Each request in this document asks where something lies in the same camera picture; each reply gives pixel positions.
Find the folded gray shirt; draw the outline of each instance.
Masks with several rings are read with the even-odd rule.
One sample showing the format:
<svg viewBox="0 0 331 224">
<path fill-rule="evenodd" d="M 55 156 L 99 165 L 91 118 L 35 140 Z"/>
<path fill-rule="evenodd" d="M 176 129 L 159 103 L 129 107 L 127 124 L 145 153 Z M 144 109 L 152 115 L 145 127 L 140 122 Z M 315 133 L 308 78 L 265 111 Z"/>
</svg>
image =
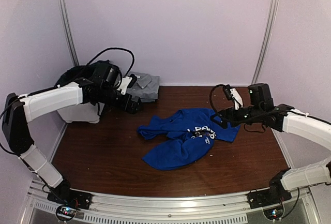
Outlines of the folded gray shirt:
<svg viewBox="0 0 331 224">
<path fill-rule="evenodd" d="M 132 96 L 138 96 L 142 102 L 152 102 L 158 99 L 160 77 L 146 73 L 132 72 L 137 76 L 137 81 L 126 92 Z"/>
</svg>

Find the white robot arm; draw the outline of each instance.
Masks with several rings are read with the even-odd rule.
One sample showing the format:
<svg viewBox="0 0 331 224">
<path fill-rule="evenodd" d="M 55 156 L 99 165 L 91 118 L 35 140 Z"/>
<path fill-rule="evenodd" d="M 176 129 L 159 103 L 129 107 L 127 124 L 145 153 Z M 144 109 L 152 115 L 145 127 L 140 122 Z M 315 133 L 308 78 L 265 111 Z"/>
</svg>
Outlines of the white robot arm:
<svg viewBox="0 0 331 224">
<path fill-rule="evenodd" d="M 331 123 L 303 113 L 292 106 L 281 104 L 274 106 L 267 84 L 254 84 L 248 87 L 251 106 L 235 104 L 234 107 L 217 111 L 212 100 L 213 91 L 222 87 L 228 100 L 234 103 L 237 92 L 229 85 L 216 85 L 209 96 L 210 105 L 215 111 L 212 121 L 226 128 L 228 122 L 232 126 L 239 124 L 261 123 L 279 132 L 292 133 L 317 143 L 331 151 Z M 290 190 L 316 184 L 331 183 L 331 157 L 312 165 L 298 169 L 281 171 L 271 179 L 270 189 L 248 194 L 251 208 L 276 204 L 280 199 L 291 198 Z"/>
<path fill-rule="evenodd" d="M 88 209 L 91 194 L 70 189 L 70 183 L 35 145 L 27 124 L 44 114 L 87 102 L 102 102 L 136 113 L 142 107 L 140 98 L 126 94 L 126 89 L 134 81 L 134 75 L 121 78 L 115 86 L 118 70 L 110 63 L 100 63 L 89 79 L 78 78 L 62 87 L 55 86 L 20 96 L 11 93 L 7 96 L 2 123 L 3 133 L 12 150 L 7 152 L 17 155 L 48 186 L 51 191 L 49 200 L 70 205 L 75 199 L 73 206 L 78 200 L 80 208 Z"/>
</svg>

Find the white backdrop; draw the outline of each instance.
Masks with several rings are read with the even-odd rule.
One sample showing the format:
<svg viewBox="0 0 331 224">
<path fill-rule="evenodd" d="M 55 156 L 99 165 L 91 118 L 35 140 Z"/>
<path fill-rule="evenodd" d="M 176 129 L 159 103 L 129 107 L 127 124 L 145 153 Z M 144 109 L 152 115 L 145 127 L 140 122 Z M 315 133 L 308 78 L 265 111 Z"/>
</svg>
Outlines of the white backdrop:
<svg viewBox="0 0 331 224">
<path fill-rule="evenodd" d="M 163 85 L 248 85 L 270 0 L 66 0 L 78 59 L 106 47 L 131 49 L 134 71 Z M 108 52 L 122 70 L 130 56 Z"/>
<path fill-rule="evenodd" d="M 286 103 L 331 121 L 330 44 L 330 0 L 280 0 L 259 80 L 269 83 L 276 104 Z M 296 168 L 331 156 L 305 139 L 281 136 Z M 323 223 L 331 223 L 331 187 L 315 186 L 312 191 Z"/>
</svg>

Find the black cable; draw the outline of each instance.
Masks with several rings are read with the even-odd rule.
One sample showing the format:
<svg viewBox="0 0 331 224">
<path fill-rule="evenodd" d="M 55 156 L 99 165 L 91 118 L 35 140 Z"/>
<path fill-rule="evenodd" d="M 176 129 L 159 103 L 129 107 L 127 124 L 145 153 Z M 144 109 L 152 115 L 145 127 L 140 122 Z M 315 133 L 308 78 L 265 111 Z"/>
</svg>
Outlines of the black cable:
<svg viewBox="0 0 331 224">
<path fill-rule="evenodd" d="M 0 114 L 0 120 L 2 119 L 2 117 L 4 116 L 4 114 L 5 114 L 5 113 L 11 108 L 11 106 L 12 106 L 15 102 L 17 102 L 17 101 L 19 101 L 19 100 L 21 100 L 21 99 L 23 99 L 23 98 L 25 98 L 25 96 L 21 96 L 21 97 L 17 98 L 16 100 L 14 100 L 11 104 L 9 104 L 9 105 L 4 109 L 4 111 Z M 13 152 L 10 152 L 9 150 L 5 149 L 1 143 L 0 143 L 0 147 L 1 147 L 1 149 L 4 150 L 4 152 L 6 152 L 6 153 L 8 153 L 8 154 L 10 154 L 10 155 L 16 155 L 16 156 L 18 156 L 18 154 L 13 153 Z"/>
<path fill-rule="evenodd" d="M 51 193 L 50 191 L 49 191 L 49 192 L 46 192 L 46 191 L 45 191 L 45 189 L 44 189 L 44 188 L 45 188 L 45 186 L 47 186 L 47 184 L 44 184 L 44 186 L 42 187 L 42 191 L 43 191 L 44 193 L 46 193 L 46 194 L 49 194 L 49 193 Z"/>
<path fill-rule="evenodd" d="M 217 84 L 216 86 L 214 86 L 212 88 L 212 90 L 210 91 L 209 93 L 209 102 L 210 102 L 210 105 L 212 106 L 213 109 L 216 109 L 214 104 L 213 104 L 213 101 L 210 101 L 212 99 L 212 96 L 213 96 L 213 92 L 215 91 L 215 89 L 219 88 L 219 87 L 225 87 L 224 84 Z"/>
<path fill-rule="evenodd" d="M 131 62 L 131 65 L 128 69 L 128 71 L 124 74 L 124 77 L 126 77 L 128 75 L 128 73 L 130 72 L 130 70 L 132 69 L 133 65 L 134 65 L 134 54 L 133 52 L 131 52 L 130 50 L 128 49 L 125 49 L 125 48 L 120 48 L 120 47 L 109 47 L 109 48 L 106 48 L 104 49 L 103 51 L 99 52 L 97 55 L 95 55 L 94 58 L 92 58 L 86 65 L 85 67 L 76 75 L 73 77 L 73 79 L 71 79 L 70 81 L 72 82 L 73 80 L 77 79 L 83 72 L 84 70 L 87 68 L 87 66 L 89 66 L 94 60 L 96 60 L 102 53 L 106 52 L 106 51 L 110 51 L 110 50 L 120 50 L 120 51 L 125 51 L 125 52 L 128 52 L 130 53 L 131 57 L 132 57 L 132 62 Z"/>
<path fill-rule="evenodd" d="M 294 210 L 295 206 L 297 205 L 297 203 L 298 203 L 298 201 L 299 201 L 299 197 L 300 197 L 300 189 L 299 189 L 299 188 L 297 188 L 297 189 L 298 189 L 298 197 L 296 198 L 296 201 L 295 201 L 295 203 L 294 203 L 292 209 L 291 209 L 286 215 L 284 215 L 284 216 L 281 217 L 282 220 L 283 220 L 284 218 L 288 217 L 290 213 L 292 213 L 292 211 Z"/>
<path fill-rule="evenodd" d="M 211 96 L 213 96 L 213 92 L 214 92 L 214 90 L 217 89 L 217 88 L 219 88 L 219 87 L 226 87 L 226 86 L 225 86 L 224 84 L 217 84 L 216 86 L 214 86 L 214 87 L 212 88 L 212 90 L 210 91 L 209 99 L 210 99 Z M 236 98 L 233 97 L 232 99 L 233 99 L 235 102 L 238 103 L 238 105 L 239 105 L 240 108 L 242 107 L 241 103 L 238 102 L 238 100 L 237 100 Z"/>
<path fill-rule="evenodd" d="M 245 130 L 246 132 L 257 132 L 257 133 L 265 133 L 265 132 L 266 132 L 266 129 L 265 129 L 265 127 L 263 126 L 262 123 L 261 123 L 262 131 L 260 131 L 260 130 L 248 130 L 248 129 L 246 128 L 246 125 L 247 125 L 247 123 L 244 124 L 244 130 Z"/>
<path fill-rule="evenodd" d="M 62 201 L 63 204 L 68 205 L 68 202 L 67 202 L 67 201 L 61 199 L 61 198 L 60 198 L 60 197 L 59 197 L 59 196 L 58 196 L 58 195 L 52 190 L 52 187 L 48 185 L 48 183 L 45 181 L 45 179 L 43 179 L 40 175 L 38 175 L 38 176 L 39 176 L 39 178 L 43 181 L 43 183 L 45 184 L 44 186 L 46 186 L 46 187 L 49 189 L 50 193 L 52 193 L 53 196 L 55 196 L 55 197 L 58 198 L 60 201 Z"/>
<path fill-rule="evenodd" d="M 291 112 L 291 113 L 293 113 L 293 114 L 297 114 L 297 115 L 300 115 L 300 116 L 304 116 L 304 117 L 306 117 L 305 114 L 297 113 L 297 112 L 294 112 L 294 111 L 292 111 L 292 110 L 290 110 L 289 112 Z M 315 116 L 307 115 L 307 117 L 308 117 L 308 118 L 312 118 L 312 119 L 314 119 L 314 120 L 316 120 L 316 121 L 324 122 L 324 123 L 326 123 L 326 124 L 331 125 L 331 122 L 325 121 L 325 120 L 320 119 L 320 118 L 317 118 L 317 117 L 315 117 Z"/>
</svg>

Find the wooden floor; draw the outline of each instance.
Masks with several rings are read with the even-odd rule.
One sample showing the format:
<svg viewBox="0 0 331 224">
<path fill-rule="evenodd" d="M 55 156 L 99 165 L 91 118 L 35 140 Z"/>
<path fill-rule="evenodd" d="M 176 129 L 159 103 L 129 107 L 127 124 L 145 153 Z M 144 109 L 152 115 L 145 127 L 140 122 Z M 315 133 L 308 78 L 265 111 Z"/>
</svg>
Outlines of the wooden floor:
<svg viewBox="0 0 331 224">
<path fill-rule="evenodd" d="M 241 127 L 233 143 L 215 142 L 195 163 L 174 171 L 157 171 L 141 158 L 165 137 L 145 141 L 136 133 L 153 115 L 168 117 L 182 108 L 209 108 L 210 87 L 161 87 L 159 100 L 130 115 L 107 113 L 99 124 L 72 123 L 53 164 L 80 190 L 138 197 L 217 195 L 268 186 L 287 164 L 270 129 L 249 133 Z M 246 88 L 239 88 L 249 105 Z M 222 90 L 215 92 L 217 107 L 232 106 Z"/>
</svg>

